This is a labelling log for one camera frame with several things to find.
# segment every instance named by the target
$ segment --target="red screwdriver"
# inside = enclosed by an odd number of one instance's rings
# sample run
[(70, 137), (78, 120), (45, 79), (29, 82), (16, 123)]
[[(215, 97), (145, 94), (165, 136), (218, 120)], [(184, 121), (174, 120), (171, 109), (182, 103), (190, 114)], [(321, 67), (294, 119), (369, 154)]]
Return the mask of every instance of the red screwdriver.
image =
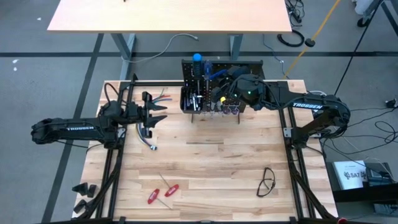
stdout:
[(172, 209), (172, 208), (170, 208), (168, 205), (166, 205), (166, 203), (164, 203), (164, 202), (161, 201), (159, 198), (157, 198), (157, 195), (159, 194), (159, 192), (160, 192), (159, 189), (155, 189), (155, 190), (151, 193), (151, 195), (150, 195), (149, 198), (148, 198), (148, 204), (150, 205), (152, 202), (154, 202), (154, 201), (157, 199), (157, 200), (160, 201), (162, 204), (164, 204), (167, 208)]
[(159, 173), (159, 175), (163, 179), (163, 181), (166, 183), (166, 185), (169, 187), (166, 194), (164, 194), (166, 197), (171, 196), (172, 194), (174, 194), (174, 192), (176, 192), (180, 188), (180, 186), (178, 184), (174, 185), (173, 187), (170, 187), (169, 183), (167, 183), (167, 181), (163, 178), (162, 174)]

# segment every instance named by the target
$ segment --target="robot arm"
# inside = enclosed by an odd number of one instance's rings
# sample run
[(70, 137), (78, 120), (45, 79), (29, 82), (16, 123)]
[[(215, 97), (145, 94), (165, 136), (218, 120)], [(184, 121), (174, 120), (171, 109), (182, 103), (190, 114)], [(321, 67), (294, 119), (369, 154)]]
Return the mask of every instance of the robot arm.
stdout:
[(348, 107), (334, 95), (320, 96), (311, 93), (294, 93), (289, 91), (287, 82), (264, 82), (261, 77), (253, 74), (228, 75), (222, 79), (223, 86), (214, 88), (211, 100), (216, 103), (224, 98), (238, 98), (255, 111), (267, 108), (269, 110), (282, 110), (286, 107), (305, 108), (318, 110), (315, 119), (301, 128), (290, 129), (291, 144), (305, 147), (309, 136), (328, 131), (329, 126), (340, 127), (335, 133), (342, 134), (349, 122), (351, 113)]
[(122, 100), (110, 101), (99, 111), (97, 118), (81, 119), (44, 119), (32, 127), (32, 140), (36, 144), (47, 144), (58, 140), (87, 140), (99, 141), (107, 149), (119, 149), (121, 142), (119, 138), (119, 125), (143, 123), (141, 130), (145, 138), (151, 138), (156, 123), (166, 118), (166, 115), (152, 117), (150, 110), (164, 110), (164, 106), (157, 106), (152, 103), (152, 95), (148, 92), (142, 93), (144, 106), (138, 106), (130, 102), (126, 108), (121, 107)]

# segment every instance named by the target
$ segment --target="desk leg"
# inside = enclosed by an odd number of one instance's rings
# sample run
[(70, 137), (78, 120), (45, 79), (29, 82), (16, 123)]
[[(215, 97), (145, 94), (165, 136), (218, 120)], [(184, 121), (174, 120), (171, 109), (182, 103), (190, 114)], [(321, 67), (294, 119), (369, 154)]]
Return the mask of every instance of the desk leg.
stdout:
[[(131, 52), (132, 52), (132, 48), (134, 47), (134, 41), (136, 39), (136, 35), (130, 34), (129, 40), (127, 43), (124, 40), (124, 37), (122, 34), (111, 34), (111, 36), (114, 40), (114, 43), (118, 47), (118, 49), (122, 55), (122, 58), (124, 60), (131, 60)], [(120, 80), (127, 80), (129, 78), (130, 71), (131, 71), (131, 63), (123, 61), (122, 62), (122, 70), (121, 70), (121, 74), (120, 74)]]
[(229, 44), (231, 46), (231, 60), (237, 60), (239, 51), (241, 50), (243, 34), (231, 34), (229, 36)]

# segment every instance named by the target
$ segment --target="yellow pole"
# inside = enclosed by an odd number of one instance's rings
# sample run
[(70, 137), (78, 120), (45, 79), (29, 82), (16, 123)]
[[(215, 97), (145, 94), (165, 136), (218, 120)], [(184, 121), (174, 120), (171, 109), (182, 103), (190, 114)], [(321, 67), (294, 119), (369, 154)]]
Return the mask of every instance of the yellow pole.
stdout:
[[(322, 25), (319, 27), (319, 29), (317, 30), (317, 32), (312, 36), (311, 40), (315, 40), (319, 33), (321, 32), (321, 30), (323, 29), (323, 27), (325, 26), (326, 22), (328, 21), (331, 13), (336, 9), (337, 5), (340, 3), (341, 0), (336, 0), (335, 4), (333, 5), (333, 7), (329, 10), (328, 14), (326, 15), (325, 19), (322, 22)], [(287, 72), (284, 75), (284, 79), (286, 79), (287, 75), (290, 73), (290, 71), (294, 68), (294, 66), (296, 65), (296, 63), (299, 61), (300, 57), (303, 56), (303, 54), (308, 50), (308, 47), (305, 46), (304, 50), (297, 56), (297, 58), (294, 60), (293, 64), (289, 67), (289, 69), (287, 70)]]

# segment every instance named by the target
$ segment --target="light wood desk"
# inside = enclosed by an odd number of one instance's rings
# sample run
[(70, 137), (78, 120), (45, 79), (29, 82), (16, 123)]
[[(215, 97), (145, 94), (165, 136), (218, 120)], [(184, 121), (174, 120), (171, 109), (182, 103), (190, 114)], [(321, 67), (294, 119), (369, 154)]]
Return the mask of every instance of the light wood desk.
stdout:
[[(118, 88), (120, 81), (110, 83)], [(191, 123), (190, 114), (180, 110), (180, 88), (165, 86), (164, 93), (173, 101), (159, 103), (168, 109), (153, 112), (168, 115), (156, 125), (153, 138), (148, 140), (158, 147), (157, 151), (144, 146), (136, 136), (134, 125), (128, 126), (114, 219), (124, 216), (127, 220), (145, 221), (288, 221), (289, 217), (297, 216), (278, 111), (247, 108), (241, 114), (240, 124), (236, 116), (210, 119), (209, 115), (199, 114)], [(303, 80), (290, 80), (289, 88), (305, 92)], [(155, 97), (162, 89), (136, 86), (134, 101), (142, 104), (143, 91)], [(112, 91), (109, 97), (117, 98)], [(99, 105), (105, 103), (102, 94)], [(294, 112), (297, 126), (313, 119), (311, 110), (295, 108)], [(308, 145), (320, 149), (315, 139), (310, 139)], [(106, 153), (101, 146), (89, 151), (81, 182), (101, 185)], [(309, 149), (304, 149), (303, 154), (310, 188), (326, 209), (337, 216), (322, 156)], [(276, 186), (271, 194), (259, 198), (256, 189), (265, 167), (275, 172)], [(164, 197), (167, 186), (159, 172), (170, 185), (180, 185), (180, 190), (171, 197)], [(147, 204), (156, 188), (161, 190), (159, 198), (172, 210), (160, 202)], [(110, 191), (103, 214), (108, 211)], [(304, 214), (308, 216), (305, 197), (303, 192), (300, 194)], [(81, 199), (91, 200), (78, 195), (76, 202)]]
[[(284, 0), (61, 0), (48, 30), (110, 33), (126, 60), (131, 60), (135, 35), (127, 44), (121, 33), (232, 34), (236, 60), (243, 33), (292, 31)], [(121, 80), (128, 77), (129, 65), (123, 63)]]

